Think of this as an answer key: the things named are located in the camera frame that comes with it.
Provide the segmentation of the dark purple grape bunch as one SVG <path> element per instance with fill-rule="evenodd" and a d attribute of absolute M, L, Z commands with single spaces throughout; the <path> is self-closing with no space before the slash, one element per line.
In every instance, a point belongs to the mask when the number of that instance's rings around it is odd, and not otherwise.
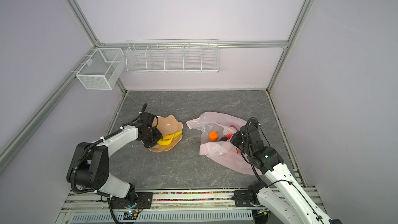
<path fill-rule="evenodd" d="M 220 138 L 220 142 L 226 142 L 226 141 L 228 141 L 229 139 L 228 139 L 228 137 L 227 136 L 223 136 L 222 138 Z"/>

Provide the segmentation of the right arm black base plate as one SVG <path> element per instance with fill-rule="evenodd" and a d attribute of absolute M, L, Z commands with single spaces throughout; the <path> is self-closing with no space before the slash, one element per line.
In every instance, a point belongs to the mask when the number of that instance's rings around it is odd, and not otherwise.
<path fill-rule="evenodd" d="M 269 188 L 262 188 L 258 192 L 251 190 L 236 190 L 233 192 L 232 200 L 236 207 L 275 207 L 277 201 L 275 196 L 270 195 Z"/>

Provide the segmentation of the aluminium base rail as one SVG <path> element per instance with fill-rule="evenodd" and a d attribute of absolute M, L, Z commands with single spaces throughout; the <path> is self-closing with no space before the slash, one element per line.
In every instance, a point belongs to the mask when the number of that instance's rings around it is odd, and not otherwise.
<path fill-rule="evenodd" d="M 106 199 L 94 194 L 69 193 L 57 224 L 190 224 L 221 221 L 248 221 L 270 216 L 265 207 L 236 207 L 233 192 L 244 189 L 154 190 L 149 209 L 112 209 Z M 315 188 L 305 192 L 324 212 Z"/>

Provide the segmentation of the pink fruit-print plastic bag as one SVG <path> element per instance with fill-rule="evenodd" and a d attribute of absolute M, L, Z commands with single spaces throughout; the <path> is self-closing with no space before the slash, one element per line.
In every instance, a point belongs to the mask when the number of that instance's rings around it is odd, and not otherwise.
<path fill-rule="evenodd" d="M 246 121 L 231 115 L 205 112 L 197 119 L 186 122 L 189 129 L 202 131 L 200 155 L 206 156 L 212 161 L 235 172 L 254 175 L 251 166 L 242 158 L 240 151 L 231 144 L 230 138 L 246 124 Z M 217 131 L 218 140 L 212 142 L 208 135 L 211 131 Z M 226 142 L 220 142 L 220 138 L 227 136 Z"/>

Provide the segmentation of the small orange tangerine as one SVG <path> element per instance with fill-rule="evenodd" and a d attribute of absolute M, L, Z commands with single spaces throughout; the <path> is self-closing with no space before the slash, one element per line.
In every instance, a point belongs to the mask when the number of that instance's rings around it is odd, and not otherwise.
<path fill-rule="evenodd" d="M 208 138 L 209 138 L 209 140 L 212 141 L 212 142 L 217 141 L 218 138 L 219 138 L 217 131 L 211 131 L 211 132 L 209 133 L 209 135 L 208 135 Z"/>

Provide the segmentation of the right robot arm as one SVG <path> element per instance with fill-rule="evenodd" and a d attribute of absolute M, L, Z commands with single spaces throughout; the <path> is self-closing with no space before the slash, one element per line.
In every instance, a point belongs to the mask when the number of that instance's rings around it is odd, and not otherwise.
<path fill-rule="evenodd" d="M 251 117 L 232 137 L 231 143 L 240 150 L 258 183 L 248 191 L 256 205 L 268 209 L 284 224 L 340 224 L 332 219 L 300 186 L 281 155 L 265 145 L 257 118 Z"/>

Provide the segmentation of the yellow banana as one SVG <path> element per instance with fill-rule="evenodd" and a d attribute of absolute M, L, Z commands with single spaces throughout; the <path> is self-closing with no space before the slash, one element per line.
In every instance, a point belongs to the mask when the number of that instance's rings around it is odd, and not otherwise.
<path fill-rule="evenodd" d="M 159 140 L 157 143 L 161 146 L 167 146 L 170 145 L 174 140 L 178 139 L 181 135 L 182 131 L 170 135 L 164 135 L 163 139 Z"/>

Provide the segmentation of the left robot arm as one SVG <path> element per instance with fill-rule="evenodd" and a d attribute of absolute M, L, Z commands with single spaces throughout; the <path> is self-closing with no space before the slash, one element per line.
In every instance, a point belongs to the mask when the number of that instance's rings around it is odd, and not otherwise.
<path fill-rule="evenodd" d="M 108 200 L 119 200 L 125 208 L 138 202 L 135 186 L 110 173 L 109 159 L 130 142 L 139 141 L 147 149 L 155 146 L 163 135 L 157 128 L 159 118 L 146 112 L 145 103 L 139 115 L 117 131 L 99 140 L 76 146 L 66 180 L 76 194 L 94 193 Z"/>

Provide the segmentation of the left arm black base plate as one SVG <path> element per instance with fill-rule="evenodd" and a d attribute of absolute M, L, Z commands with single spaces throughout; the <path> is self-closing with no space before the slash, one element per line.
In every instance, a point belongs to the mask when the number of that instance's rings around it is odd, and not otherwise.
<path fill-rule="evenodd" d="M 151 208 L 153 192 L 151 191 L 138 191 L 135 196 L 127 195 L 126 198 L 111 199 L 110 205 L 112 209 L 149 209 Z"/>

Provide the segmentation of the tan scalloped fruit bowl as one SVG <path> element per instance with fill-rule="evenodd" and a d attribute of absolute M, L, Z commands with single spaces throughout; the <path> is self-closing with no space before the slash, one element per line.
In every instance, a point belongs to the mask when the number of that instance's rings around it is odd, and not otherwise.
<path fill-rule="evenodd" d="M 170 135 L 179 131 L 183 131 L 183 123 L 176 120 L 175 116 L 169 115 L 167 117 L 159 118 L 158 129 L 161 131 L 162 135 Z M 171 150 L 175 147 L 183 138 L 183 134 L 176 140 L 174 140 L 170 145 L 161 146 L 156 144 L 152 148 L 149 148 L 152 152 L 165 152 Z"/>

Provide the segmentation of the small white mesh basket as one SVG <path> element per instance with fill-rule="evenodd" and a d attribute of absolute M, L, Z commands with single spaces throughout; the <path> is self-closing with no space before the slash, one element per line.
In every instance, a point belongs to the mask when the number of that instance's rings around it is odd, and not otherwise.
<path fill-rule="evenodd" d="M 88 90 L 112 90 L 125 66 L 122 49 L 96 48 L 76 77 Z"/>

